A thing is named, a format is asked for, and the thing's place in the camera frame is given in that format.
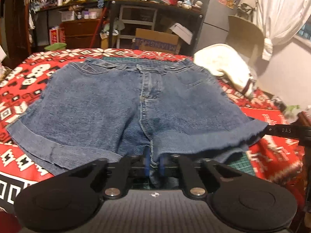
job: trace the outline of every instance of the white container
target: white container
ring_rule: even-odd
[[[72,10],[62,11],[62,22],[73,21],[76,19],[76,13]]]
[[[97,18],[97,12],[96,11],[90,12],[90,19],[96,19],[96,18]]]
[[[57,6],[62,6],[63,5],[63,0],[57,0]]]

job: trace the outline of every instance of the plastic bottle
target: plastic bottle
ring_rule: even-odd
[[[62,6],[63,5],[63,0],[57,0],[57,6]]]

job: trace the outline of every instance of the wooden cabinet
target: wooden cabinet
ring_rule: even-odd
[[[67,49],[89,48],[100,19],[81,19],[63,22]],[[93,47],[100,47],[100,37],[96,36]]]

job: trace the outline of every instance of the desk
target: desk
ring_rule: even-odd
[[[195,12],[192,10],[186,10],[181,7],[162,4],[162,3],[154,3],[149,1],[141,1],[141,0],[111,0],[110,1],[110,28],[109,28],[109,48],[112,48],[112,32],[113,32],[113,25],[114,20],[117,17],[120,9],[119,6],[121,5],[129,5],[129,6],[141,6],[141,7],[150,7],[158,9],[158,11],[169,11],[171,16],[174,17],[176,22],[178,23],[179,19],[187,18],[189,20],[189,25],[183,25],[187,29],[192,32],[192,40],[190,45],[186,48],[182,48],[183,52],[180,53],[182,55],[193,56],[194,49],[198,39],[198,33],[201,30],[202,23],[203,23],[203,15],[199,12]]]

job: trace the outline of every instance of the white box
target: white box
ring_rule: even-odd
[[[180,23],[175,23],[173,26],[170,27],[170,29],[182,40],[184,40],[188,45],[191,44],[192,32],[189,31],[186,27],[182,26]]]
[[[76,20],[76,13],[73,10],[70,11],[62,11],[62,22],[73,21]]]

